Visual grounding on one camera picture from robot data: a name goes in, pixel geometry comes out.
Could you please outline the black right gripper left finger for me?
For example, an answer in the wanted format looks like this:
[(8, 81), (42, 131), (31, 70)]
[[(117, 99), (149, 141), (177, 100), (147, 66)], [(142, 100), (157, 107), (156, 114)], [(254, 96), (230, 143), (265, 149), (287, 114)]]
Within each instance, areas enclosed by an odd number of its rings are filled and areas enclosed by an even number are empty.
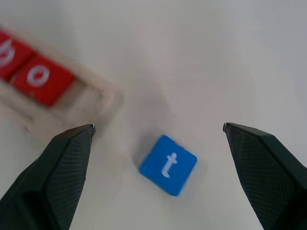
[(79, 203), (95, 126), (56, 135), (0, 200), (2, 230), (68, 230)]

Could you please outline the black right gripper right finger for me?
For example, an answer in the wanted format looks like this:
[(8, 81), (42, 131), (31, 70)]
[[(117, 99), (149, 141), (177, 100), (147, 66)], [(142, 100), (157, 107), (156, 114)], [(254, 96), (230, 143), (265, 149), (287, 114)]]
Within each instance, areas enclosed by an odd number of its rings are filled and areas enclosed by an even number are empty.
[(240, 184), (265, 230), (307, 228), (307, 169), (272, 134), (224, 123)]

